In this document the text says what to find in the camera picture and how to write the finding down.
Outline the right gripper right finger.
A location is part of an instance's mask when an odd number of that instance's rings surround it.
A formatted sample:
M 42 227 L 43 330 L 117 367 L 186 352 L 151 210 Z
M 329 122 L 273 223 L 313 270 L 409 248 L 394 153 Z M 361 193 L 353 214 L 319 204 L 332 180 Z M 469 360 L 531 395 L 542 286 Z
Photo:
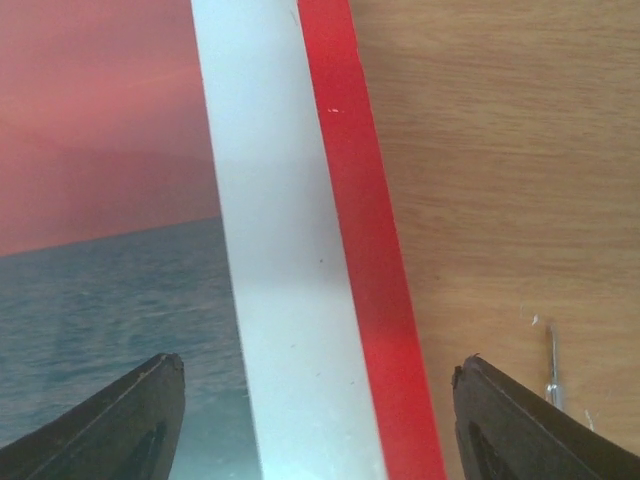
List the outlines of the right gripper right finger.
M 478 355 L 452 377 L 467 479 L 636 480 L 639 456 L 589 430 Z

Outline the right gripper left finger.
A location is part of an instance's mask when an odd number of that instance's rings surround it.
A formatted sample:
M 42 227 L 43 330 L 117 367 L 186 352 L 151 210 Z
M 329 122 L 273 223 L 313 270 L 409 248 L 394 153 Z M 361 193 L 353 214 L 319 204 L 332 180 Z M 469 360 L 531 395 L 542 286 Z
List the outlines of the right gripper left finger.
M 167 479 L 185 411 L 185 368 L 157 354 L 1 448 L 3 479 Z

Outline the small clear-handled screwdriver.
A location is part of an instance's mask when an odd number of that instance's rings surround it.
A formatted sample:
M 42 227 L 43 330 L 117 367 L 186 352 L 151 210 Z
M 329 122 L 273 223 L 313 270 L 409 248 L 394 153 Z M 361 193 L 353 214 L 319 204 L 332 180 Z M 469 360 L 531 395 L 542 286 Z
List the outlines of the small clear-handled screwdriver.
M 546 400 L 558 410 L 565 411 L 565 395 L 558 367 L 557 335 L 552 324 L 546 326 L 546 338 L 549 342 L 549 379 L 545 387 Z

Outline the red picture frame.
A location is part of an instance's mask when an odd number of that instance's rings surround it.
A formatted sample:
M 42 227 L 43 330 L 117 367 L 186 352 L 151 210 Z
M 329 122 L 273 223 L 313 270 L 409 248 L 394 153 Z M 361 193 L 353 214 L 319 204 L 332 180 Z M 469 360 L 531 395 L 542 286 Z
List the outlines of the red picture frame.
M 446 476 L 350 5 L 298 4 L 389 478 Z

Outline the red sunset photo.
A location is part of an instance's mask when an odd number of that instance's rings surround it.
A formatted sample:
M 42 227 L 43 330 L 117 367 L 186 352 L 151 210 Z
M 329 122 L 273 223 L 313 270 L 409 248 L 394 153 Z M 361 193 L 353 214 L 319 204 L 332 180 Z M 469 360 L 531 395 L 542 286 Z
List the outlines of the red sunset photo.
M 261 475 L 187 1 L 1 5 L 1 440 L 157 353 L 175 479 Z

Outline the white mat board with glass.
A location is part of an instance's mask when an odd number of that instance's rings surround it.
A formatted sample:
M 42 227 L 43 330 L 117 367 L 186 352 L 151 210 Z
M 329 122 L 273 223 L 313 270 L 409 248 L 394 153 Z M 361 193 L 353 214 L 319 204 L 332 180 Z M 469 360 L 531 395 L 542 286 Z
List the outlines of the white mat board with glass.
M 192 8 L 263 475 L 383 479 L 298 5 Z

